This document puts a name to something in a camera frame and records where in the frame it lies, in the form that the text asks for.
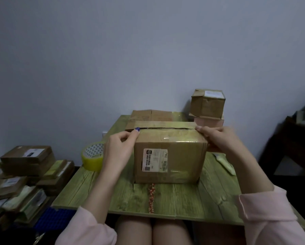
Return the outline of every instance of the roll of packing tape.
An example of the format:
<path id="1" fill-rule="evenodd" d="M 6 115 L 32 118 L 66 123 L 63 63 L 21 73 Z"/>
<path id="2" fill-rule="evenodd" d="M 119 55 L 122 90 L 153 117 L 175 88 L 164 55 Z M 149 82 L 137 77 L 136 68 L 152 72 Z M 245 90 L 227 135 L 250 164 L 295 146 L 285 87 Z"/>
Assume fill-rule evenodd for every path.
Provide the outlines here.
<path id="1" fill-rule="evenodd" d="M 104 143 L 96 142 L 85 147 L 81 152 L 83 167 L 86 170 L 100 172 L 102 168 Z"/>

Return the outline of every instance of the forearm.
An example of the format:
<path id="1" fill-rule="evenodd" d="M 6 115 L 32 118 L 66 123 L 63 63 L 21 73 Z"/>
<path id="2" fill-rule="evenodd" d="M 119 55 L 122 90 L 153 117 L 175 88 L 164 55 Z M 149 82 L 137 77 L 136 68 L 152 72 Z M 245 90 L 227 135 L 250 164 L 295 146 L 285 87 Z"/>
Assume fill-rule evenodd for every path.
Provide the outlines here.
<path id="1" fill-rule="evenodd" d="M 236 171 L 243 194 L 274 190 L 273 183 L 244 145 L 238 146 L 235 151 L 229 151 L 226 157 Z"/>
<path id="2" fill-rule="evenodd" d="M 113 196 L 117 177 L 111 177 L 106 171 L 101 171 L 89 196 L 82 207 L 93 214 L 97 223 L 104 224 Z"/>

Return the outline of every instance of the blue plastic basket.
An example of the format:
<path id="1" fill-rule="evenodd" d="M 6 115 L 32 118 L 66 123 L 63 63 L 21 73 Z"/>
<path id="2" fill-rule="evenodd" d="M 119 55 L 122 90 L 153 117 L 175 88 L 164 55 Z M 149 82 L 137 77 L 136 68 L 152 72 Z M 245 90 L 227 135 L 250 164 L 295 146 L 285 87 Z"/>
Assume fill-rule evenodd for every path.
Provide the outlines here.
<path id="1" fill-rule="evenodd" d="M 64 230 L 75 212 L 76 210 L 55 210 L 50 207 L 45 210 L 44 214 L 42 214 L 40 219 L 36 222 L 34 228 L 39 233 L 49 230 Z"/>

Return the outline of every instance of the pile of packages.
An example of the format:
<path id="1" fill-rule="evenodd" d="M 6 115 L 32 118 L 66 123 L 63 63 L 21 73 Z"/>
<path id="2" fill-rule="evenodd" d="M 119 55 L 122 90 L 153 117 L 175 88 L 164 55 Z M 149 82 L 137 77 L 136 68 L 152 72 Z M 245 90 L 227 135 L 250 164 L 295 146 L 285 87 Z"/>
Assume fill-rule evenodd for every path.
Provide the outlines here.
<path id="1" fill-rule="evenodd" d="M 55 160 L 50 146 L 16 146 L 0 157 L 0 228 L 33 226 L 65 187 L 74 162 Z"/>
<path id="2" fill-rule="evenodd" d="M 223 126 L 224 103 L 222 91 L 196 89 L 187 114 L 194 122 L 183 122 L 176 112 L 133 111 L 126 130 L 140 128 L 134 145 L 135 183 L 197 183 L 209 146 L 195 127 Z"/>

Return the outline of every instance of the pink shirt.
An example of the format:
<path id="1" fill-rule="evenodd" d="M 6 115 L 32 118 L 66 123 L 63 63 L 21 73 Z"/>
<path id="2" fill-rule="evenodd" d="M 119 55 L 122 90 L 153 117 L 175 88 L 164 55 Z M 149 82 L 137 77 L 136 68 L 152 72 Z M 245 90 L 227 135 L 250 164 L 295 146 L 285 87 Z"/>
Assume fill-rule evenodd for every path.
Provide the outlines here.
<path id="1" fill-rule="evenodd" d="M 297 222 L 286 193 L 275 186 L 273 192 L 240 194 L 237 197 L 248 245 L 305 245 L 305 232 Z M 89 211 L 79 207 L 55 245 L 114 245 L 116 239 L 115 230 L 97 223 Z"/>

